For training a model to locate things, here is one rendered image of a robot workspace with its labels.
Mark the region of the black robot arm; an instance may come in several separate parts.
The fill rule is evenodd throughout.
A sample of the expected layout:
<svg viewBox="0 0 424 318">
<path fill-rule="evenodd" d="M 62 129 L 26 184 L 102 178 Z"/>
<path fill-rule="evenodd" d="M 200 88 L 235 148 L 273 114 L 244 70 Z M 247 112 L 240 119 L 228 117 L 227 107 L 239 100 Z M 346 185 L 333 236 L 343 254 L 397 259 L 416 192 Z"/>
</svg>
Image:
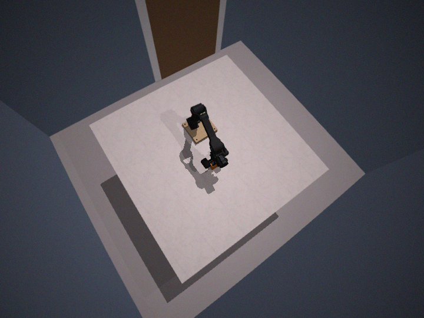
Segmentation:
<svg viewBox="0 0 424 318">
<path fill-rule="evenodd" d="M 191 130 L 194 130 L 199 127 L 198 123 L 202 122 L 210 140 L 209 145 L 211 155 L 216 158 L 214 161 L 216 162 L 218 167 L 225 167 L 226 165 L 228 165 L 228 159 L 224 156 L 224 154 L 226 153 L 226 148 L 224 146 L 224 143 L 222 143 L 221 140 L 217 138 L 212 128 L 205 105 L 199 103 L 197 105 L 192 106 L 190 111 L 192 113 L 191 117 L 186 118 L 189 127 L 191 128 Z M 203 112 L 205 113 L 201 114 Z"/>
</svg>

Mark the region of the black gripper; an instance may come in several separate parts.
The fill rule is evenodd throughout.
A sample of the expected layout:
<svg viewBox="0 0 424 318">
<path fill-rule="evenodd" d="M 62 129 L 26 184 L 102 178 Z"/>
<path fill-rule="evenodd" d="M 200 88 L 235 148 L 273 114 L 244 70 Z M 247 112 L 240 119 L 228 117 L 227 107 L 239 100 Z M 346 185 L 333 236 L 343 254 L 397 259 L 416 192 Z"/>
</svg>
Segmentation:
<svg viewBox="0 0 424 318">
<path fill-rule="evenodd" d="M 226 153 L 224 154 L 224 156 L 227 156 L 228 154 L 229 154 L 229 152 L 226 149 Z M 211 159 L 209 159 L 209 160 L 207 160 L 206 158 L 201 160 L 201 163 L 202 163 L 202 165 L 204 166 L 205 169 L 209 168 L 211 166 L 210 163 L 212 163 L 216 159 L 211 155 L 211 152 L 210 152 L 210 157 L 211 157 Z"/>
</svg>

